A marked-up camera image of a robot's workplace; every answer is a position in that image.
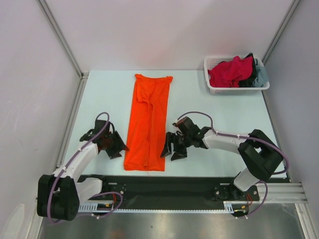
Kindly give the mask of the orange t-shirt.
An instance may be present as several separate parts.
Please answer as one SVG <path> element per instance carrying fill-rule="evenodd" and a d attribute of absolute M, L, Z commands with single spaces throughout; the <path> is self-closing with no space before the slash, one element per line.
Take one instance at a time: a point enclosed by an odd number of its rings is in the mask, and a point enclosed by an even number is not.
<path fill-rule="evenodd" d="M 162 153 L 172 76 L 149 78 L 135 74 L 135 85 L 125 153 L 126 171 L 164 171 Z"/>

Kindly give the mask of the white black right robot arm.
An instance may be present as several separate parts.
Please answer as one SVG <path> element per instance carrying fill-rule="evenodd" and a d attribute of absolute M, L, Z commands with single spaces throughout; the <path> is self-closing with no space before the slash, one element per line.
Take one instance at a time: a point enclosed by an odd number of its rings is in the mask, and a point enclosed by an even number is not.
<path fill-rule="evenodd" d="M 246 168 L 228 186 L 213 190 L 217 200 L 243 199 L 249 189 L 259 182 L 266 182 L 275 174 L 285 160 L 283 153 L 259 129 L 249 134 L 219 132 L 212 127 L 199 128 L 189 117 L 183 117 L 173 124 L 177 132 L 167 132 L 161 157 L 171 156 L 171 160 L 187 157 L 191 146 L 203 149 L 220 149 L 241 156 Z"/>

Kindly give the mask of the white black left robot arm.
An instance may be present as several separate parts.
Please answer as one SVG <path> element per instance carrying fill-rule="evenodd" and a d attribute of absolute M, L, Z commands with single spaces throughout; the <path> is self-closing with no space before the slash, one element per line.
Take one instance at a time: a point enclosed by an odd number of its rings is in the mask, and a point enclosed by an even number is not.
<path fill-rule="evenodd" d="M 76 218 L 80 206 L 90 199 L 105 199 L 107 212 L 113 212 L 123 202 L 123 194 L 112 191 L 106 177 L 91 174 L 83 181 L 80 177 L 88 164 L 105 151 L 110 159 L 121 156 L 128 148 L 108 120 L 95 120 L 90 129 L 80 138 L 78 149 L 71 159 L 50 175 L 42 175 L 38 181 L 36 211 L 40 217 L 54 222 L 71 221 Z"/>

